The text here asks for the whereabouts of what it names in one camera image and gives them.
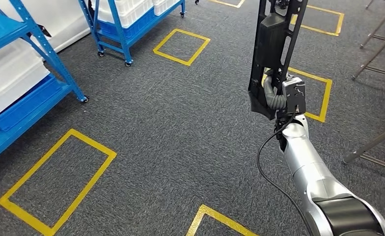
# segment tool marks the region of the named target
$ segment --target silver robot arm segment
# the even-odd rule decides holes
[[[385,236],[381,214],[327,168],[309,140],[304,115],[296,116],[281,136],[302,211],[315,236]]]

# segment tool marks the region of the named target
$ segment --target robotic arm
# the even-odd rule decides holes
[[[341,184],[315,150],[303,115],[305,83],[286,73],[307,0],[290,0],[283,15],[276,12],[274,0],[271,3],[269,15],[265,15],[266,0],[260,3],[248,92],[252,111],[276,117],[276,138],[302,199],[309,231],[314,236],[385,236],[381,214]],[[292,14],[298,14],[293,31],[289,30]],[[286,37],[291,40],[281,63]],[[262,86],[265,67],[270,70]]]

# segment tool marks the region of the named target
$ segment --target black mounting bracket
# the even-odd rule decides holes
[[[269,0],[270,10],[266,15],[267,1],[261,0],[256,28],[256,39],[253,50],[252,71],[248,93],[251,110],[266,116],[269,120],[275,118],[276,110],[267,106],[262,87],[262,77],[265,68],[272,70],[272,86],[278,95],[282,94],[282,82],[286,81],[289,62],[297,42],[298,32],[307,6],[308,0],[289,0],[286,9],[276,6],[275,0]],[[293,15],[297,20],[293,30],[290,29]],[[287,37],[290,38],[288,50],[285,49]]]

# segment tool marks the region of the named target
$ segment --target white plastic bin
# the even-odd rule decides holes
[[[131,12],[127,14],[119,13],[119,19],[123,28],[129,28],[135,21],[142,17],[153,7],[152,0],[143,0]],[[99,20],[114,24],[113,16],[110,9],[104,10],[99,8]]]
[[[174,6],[179,0],[154,0],[154,13],[156,16],[162,15],[172,6]]]
[[[133,11],[143,1],[144,0],[114,0],[114,3],[116,4],[117,12],[125,15]],[[91,1],[91,7],[93,10],[96,9],[96,0]],[[110,11],[109,1],[99,0],[99,9]]]
[[[0,49],[0,112],[15,102],[49,71],[34,49],[18,39]]]

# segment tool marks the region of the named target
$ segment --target gray carpet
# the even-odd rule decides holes
[[[310,0],[345,13],[342,32],[335,37],[301,29],[291,67],[333,80],[326,122],[310,119],[310,137],[334,175],[385,217],[385,169],[364,160],[341,164],[343,156],[385,130],[385,76],[364,71],[357,81],[349,79],[381,43],[358,48],[385,14],[385,1],[365,10],[368,2]],[[134,45],[130,68],[110,50],[98,58],[91,36],[61,52],[90,101],[67,96],[0,155],[0,197],[74,128],[117,157],[58,236],[185,235],[202,204],[261,236],[306,235],[293,206],[255,166],[257,149],[274,125],[250,111],[247,95],[257,3],[246,0],[233,8],[188,0],[184,19],[173,12]],[[337,22],[309,10],[304,24],[332,30]],[[152,52],[174,28],[211,39],[190,67]],[[197,47],[196,39],[174,39],[163,50],[181,59]],[[385,50],[373,64],[385,68]],[[309,111],[318,114],[324,84],[304,79]],[[385,142],[371,154],[385,160]],[[69,140],[11,201],[51,226],[104,159]],[[263,151],[263,168],[297,197],[277,143]],[[0,206],[0,236],[28,235],[40,234]],[[239,234],[205,216],[196,235]]]

